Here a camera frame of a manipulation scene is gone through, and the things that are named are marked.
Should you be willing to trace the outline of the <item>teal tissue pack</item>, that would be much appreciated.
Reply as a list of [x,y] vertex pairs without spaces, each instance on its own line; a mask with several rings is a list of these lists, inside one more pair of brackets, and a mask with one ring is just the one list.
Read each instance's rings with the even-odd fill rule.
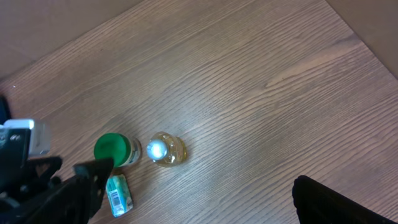
[[107,180],[106,195],[114,217],[120,217],[134,207],[127,180],[124,175],[113,175]]

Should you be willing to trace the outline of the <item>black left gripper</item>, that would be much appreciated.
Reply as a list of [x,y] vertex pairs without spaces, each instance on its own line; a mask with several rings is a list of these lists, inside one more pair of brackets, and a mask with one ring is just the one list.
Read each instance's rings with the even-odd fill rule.
[[2,162],[1,223],[88,223],[102,206],[114,160],[74,165],[64,181],[55,175],[61,165],[59,157]]

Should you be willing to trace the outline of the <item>yellow liquid bottle silver cap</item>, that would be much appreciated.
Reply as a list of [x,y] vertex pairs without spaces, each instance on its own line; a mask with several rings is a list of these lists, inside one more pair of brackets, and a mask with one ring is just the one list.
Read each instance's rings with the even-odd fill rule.
[[146,146],[146,154],[158,166],[173,167],[187,159],[187,148],[179,137],[158,132]]

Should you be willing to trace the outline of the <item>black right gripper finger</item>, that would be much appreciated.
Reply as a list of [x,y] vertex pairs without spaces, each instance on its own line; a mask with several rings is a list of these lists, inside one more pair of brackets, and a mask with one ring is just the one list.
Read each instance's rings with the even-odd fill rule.
[[292,197],[300,224],[397,224],[305,175]]

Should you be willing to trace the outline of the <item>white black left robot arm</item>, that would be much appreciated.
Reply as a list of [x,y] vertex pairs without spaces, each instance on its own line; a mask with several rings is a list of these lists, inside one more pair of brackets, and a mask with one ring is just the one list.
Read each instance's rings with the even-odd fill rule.
[[74,165],[61,180],[59,156],[47,156],[49,127],[12,119],[1,98],[1,223],[88,223],[101,208],[112,158]]

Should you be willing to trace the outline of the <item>green lid white jar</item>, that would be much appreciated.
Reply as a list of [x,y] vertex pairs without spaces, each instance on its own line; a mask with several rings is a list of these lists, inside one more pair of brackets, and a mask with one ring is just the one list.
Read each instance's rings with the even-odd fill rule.
[[141,143],[138,139],[128,138],[119,133],[102,135],[94,146],[95,159],[112,158],[114,167],[135,164],[141,157]]

